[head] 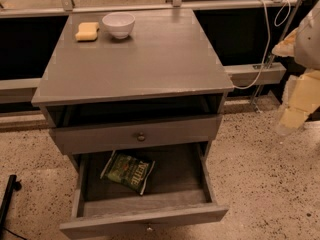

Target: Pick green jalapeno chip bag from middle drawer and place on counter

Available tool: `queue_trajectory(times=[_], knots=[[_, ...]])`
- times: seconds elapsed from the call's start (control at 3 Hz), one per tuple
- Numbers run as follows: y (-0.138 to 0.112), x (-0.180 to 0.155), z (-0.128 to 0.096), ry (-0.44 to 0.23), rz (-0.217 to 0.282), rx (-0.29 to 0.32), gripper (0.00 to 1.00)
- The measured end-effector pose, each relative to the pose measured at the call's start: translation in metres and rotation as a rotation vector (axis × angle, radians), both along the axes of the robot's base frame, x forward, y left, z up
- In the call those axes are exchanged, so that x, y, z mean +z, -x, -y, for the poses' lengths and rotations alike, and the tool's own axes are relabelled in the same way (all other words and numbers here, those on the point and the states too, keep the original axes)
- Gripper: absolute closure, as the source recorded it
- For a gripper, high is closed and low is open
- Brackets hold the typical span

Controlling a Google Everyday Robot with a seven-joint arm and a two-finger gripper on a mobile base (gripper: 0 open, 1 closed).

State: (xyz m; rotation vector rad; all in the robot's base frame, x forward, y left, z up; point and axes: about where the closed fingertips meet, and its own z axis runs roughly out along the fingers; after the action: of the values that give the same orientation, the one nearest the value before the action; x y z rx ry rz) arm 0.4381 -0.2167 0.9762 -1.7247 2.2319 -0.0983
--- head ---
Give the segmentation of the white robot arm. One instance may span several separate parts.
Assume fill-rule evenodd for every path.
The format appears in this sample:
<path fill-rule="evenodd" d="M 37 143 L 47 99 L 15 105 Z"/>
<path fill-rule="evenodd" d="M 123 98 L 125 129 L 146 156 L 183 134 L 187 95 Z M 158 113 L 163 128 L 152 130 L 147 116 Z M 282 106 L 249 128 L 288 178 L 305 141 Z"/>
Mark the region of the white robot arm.
<path fill-rule="evenodd" d="M 300 128 L 320 107 L 320 1 L 272 53 L 293 57 L 306 68 L 299 77 L 290 76 L 285 85 L 276 125 L 276 132 L 284 136 Z"/>

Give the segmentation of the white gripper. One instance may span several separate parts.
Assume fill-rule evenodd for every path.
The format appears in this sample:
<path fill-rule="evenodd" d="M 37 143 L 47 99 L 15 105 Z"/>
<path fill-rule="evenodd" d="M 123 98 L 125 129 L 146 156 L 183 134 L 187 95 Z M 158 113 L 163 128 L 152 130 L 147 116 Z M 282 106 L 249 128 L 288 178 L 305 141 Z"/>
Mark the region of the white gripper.
<path fill-rule="evenodd" d="M 298 29 L 292 30 L 272 49 L 272 54 L 280 57 L 293 57 Z M 290 76 L 283 92 L 282 105 L 276 132 L 288 135 L 300 128 L 308 117 L 320 107 L 320 71 L 307 69 L 299 77 Z"/>

